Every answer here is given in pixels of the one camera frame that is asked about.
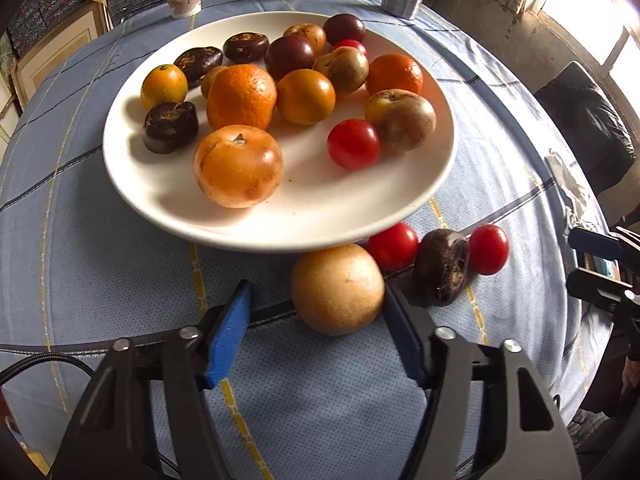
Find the tan round pear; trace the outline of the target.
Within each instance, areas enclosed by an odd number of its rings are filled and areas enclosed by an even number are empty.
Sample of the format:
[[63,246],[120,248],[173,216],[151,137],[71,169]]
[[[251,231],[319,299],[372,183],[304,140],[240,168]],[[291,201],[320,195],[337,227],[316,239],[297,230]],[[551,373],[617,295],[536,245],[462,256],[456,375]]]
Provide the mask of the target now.
[[313,330],[341,336],[372,323],[382,309],[385,283],[371,255],[356,244],[308,252],[291,272],[292,303]]

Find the dark brown chestnut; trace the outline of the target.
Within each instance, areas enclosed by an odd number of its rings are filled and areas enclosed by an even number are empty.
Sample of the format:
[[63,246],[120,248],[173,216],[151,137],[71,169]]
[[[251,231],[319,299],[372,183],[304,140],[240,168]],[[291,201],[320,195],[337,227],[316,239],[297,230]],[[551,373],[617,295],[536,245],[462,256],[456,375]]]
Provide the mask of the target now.
[[165,102],[145,116],[142,140],[156,154],[169,154],[191,143],[198,135],[198,113],[191,102]]

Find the bright orange mandarin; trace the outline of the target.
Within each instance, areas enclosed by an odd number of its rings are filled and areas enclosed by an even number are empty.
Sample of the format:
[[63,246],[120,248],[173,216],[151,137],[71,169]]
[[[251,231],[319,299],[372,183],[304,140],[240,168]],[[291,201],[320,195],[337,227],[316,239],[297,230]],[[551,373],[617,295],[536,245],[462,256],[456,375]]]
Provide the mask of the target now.
[[244,125],[266,130],[277,104],[277,86],[262,68],[252,64],[232,65],[210,85],[207,120],[213,131]]

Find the yellow orange with green stem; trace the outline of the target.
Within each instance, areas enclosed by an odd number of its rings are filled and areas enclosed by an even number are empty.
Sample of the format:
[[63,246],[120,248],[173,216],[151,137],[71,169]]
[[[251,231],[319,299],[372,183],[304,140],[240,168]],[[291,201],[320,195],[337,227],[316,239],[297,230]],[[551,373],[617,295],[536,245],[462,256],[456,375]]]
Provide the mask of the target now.
[[146,110],[162,103],[181,103],[186,99],[189,86],[186,75],[175,64],[162,64],[153,68],[144,78],[140,99]]

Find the small tan mottled fruit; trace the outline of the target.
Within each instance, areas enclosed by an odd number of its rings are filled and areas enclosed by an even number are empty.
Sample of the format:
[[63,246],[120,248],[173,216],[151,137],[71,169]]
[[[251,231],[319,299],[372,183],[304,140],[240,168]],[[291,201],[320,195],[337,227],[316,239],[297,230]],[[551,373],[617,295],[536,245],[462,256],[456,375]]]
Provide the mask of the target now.
[[314,70],[326,76],[338,96],[347,96],[362,87],[369,75],[367,57],[352,47],[339,47],[320,56]]

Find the dark red plum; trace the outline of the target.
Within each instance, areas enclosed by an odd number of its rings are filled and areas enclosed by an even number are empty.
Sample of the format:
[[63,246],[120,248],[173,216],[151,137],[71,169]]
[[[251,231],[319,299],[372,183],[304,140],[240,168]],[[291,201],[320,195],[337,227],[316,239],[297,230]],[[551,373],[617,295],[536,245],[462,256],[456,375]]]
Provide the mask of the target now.
[[275,81],[293,70],[314,66],[316,54],[311,43],[302,36],[288,35],[274,40],[267,49],[265,66]]
[[366,26],[356,15],[341,13],[328,18],[323,24],[326,34],[326,41],[332,46],[336,46],[343,40],[363,40],[366,36]]

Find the dark chestnut on table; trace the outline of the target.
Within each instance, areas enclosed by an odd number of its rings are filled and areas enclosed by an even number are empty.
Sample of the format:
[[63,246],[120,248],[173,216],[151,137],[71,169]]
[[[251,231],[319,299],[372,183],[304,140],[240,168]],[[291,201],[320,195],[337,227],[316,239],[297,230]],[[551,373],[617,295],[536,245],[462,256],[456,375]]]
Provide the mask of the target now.
[[412,281],[430,306],[449,306],[466,282],[469,243],[457,231],[436,229],[422,238],[414,260]]

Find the red tomato beside pear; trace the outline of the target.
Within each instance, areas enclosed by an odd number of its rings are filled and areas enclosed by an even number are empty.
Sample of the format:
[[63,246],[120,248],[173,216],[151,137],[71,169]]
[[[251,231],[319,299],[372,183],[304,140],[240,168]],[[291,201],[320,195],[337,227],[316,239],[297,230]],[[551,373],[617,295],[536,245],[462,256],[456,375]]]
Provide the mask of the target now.
[[416,260],[418,248],[416,232],[404,222],[371,236],[367,241],[367,251],[383,273],[407,269]]

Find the large orange persimmon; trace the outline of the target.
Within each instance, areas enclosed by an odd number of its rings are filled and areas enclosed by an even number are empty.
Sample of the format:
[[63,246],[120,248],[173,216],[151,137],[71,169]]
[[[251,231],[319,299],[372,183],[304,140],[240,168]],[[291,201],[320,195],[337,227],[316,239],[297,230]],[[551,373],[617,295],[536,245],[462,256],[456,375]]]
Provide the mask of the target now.
[[230,209],[254,207],[277,191],[284,175],[280,146],[270,134],[247,125],[209,133],[195,150],[196,183],[213,203]]

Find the red cherry tomato front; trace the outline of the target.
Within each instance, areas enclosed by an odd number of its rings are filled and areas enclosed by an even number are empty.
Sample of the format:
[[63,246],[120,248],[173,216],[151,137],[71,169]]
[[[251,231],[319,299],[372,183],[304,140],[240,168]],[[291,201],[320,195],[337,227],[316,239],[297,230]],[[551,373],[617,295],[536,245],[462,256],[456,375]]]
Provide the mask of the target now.
[[370,122],[346,119],[332,128],[326,149],[338,166],[354,171],[374,165],[380,157],[381,144]]

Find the small brown longan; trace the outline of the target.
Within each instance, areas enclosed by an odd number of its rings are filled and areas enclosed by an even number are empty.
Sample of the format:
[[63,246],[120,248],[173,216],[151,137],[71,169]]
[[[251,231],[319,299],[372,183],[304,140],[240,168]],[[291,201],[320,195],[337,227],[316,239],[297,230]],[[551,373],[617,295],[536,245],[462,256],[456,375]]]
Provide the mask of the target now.
[[201,92],[204,96],[204,99],[208,99],[209,90],[212,88],[212,84],[215,81],[216,77],[219,76],[227,69],[227,66],[221,65],[212,68],[206,76],[203,78],[201,83]]

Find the dark water chestnut front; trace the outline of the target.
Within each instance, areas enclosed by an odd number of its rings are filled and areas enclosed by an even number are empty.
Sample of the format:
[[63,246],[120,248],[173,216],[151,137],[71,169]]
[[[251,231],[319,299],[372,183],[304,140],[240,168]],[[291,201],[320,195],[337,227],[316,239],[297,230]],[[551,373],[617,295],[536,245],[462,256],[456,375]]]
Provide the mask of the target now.
[[199,86],[205,76],[224,60],[222,51],[216,47],[197,47],[184,51],[174,64],[184,73],[188,88]]

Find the orange mandarin on plate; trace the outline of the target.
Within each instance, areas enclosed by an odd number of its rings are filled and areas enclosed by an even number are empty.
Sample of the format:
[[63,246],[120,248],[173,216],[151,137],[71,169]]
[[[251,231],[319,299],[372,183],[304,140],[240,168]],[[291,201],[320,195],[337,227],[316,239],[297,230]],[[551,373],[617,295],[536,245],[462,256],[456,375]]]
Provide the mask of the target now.
[[420,94],[423,89],[422,68],[408,55],[397,53],[380,55],[369,64],[366,88],[370,96],[390,89]]

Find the small red cherry tomato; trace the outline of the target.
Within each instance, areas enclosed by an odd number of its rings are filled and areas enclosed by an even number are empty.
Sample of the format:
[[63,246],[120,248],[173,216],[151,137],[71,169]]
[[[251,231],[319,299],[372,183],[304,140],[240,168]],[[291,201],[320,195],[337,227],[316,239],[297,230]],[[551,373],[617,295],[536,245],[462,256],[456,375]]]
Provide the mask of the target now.
[[367,48],[358,40],[353,40],[353,39],[341,40],[341,41],[337,42],[336,44],[334,44],[334,46],[333,46],[334,50],[336,50],[338,48],[353,48],[353,49],[358,50],[364,56],[368,55]]

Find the wooden framed panel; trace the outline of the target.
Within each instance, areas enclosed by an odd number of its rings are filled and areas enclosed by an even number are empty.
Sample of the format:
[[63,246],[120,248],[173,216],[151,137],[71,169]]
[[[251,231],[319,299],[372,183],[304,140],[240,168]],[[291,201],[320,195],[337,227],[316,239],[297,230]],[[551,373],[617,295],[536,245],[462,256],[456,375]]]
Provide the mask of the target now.
[[87,0],[47,32],[11,67],[11,78],[21,108],[26,108],[51,70],[112,27],[107,0]]

